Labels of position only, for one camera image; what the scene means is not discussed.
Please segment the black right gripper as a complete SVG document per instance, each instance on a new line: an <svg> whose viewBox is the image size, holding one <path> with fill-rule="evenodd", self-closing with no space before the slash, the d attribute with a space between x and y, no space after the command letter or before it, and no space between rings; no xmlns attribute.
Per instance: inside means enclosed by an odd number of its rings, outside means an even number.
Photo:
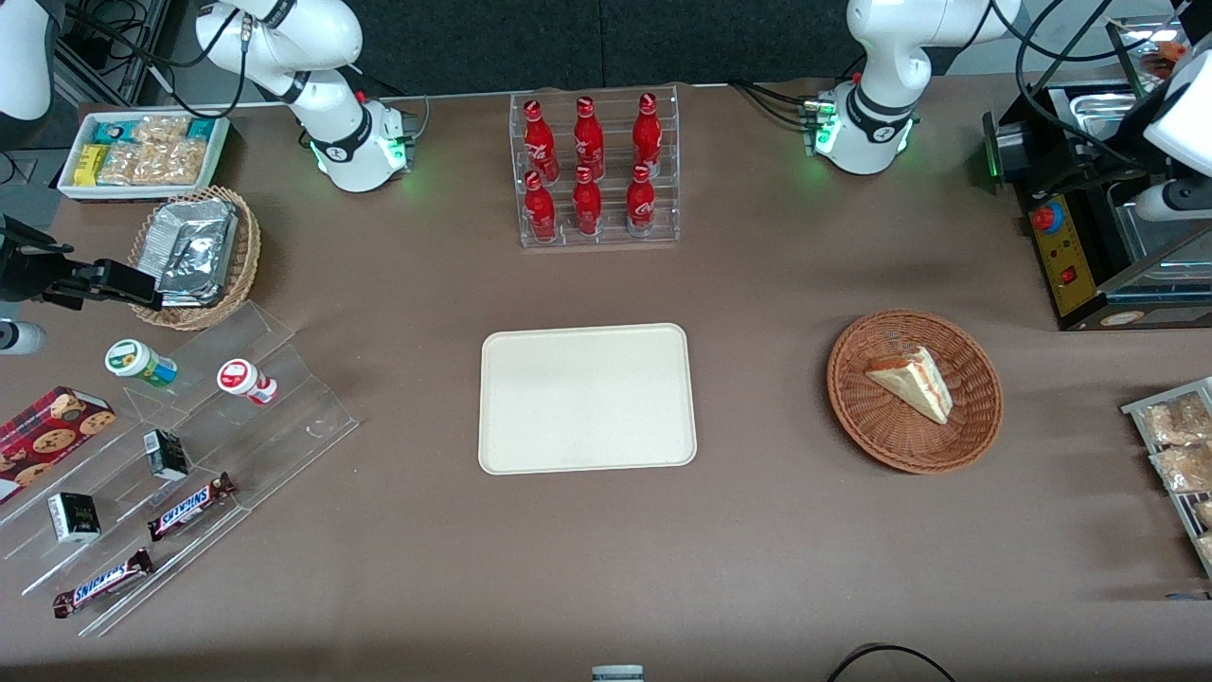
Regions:
<svg viewBox="0 0 1212 682"><path fill-rule="evenodd" d="M2 302L39 299L70 311L81 311L85 300L113 299L160 311L162 294L158 280L118 260L95 260L72 267L65 256L70 243L57 243L47 233L2 216Z"/></svg>

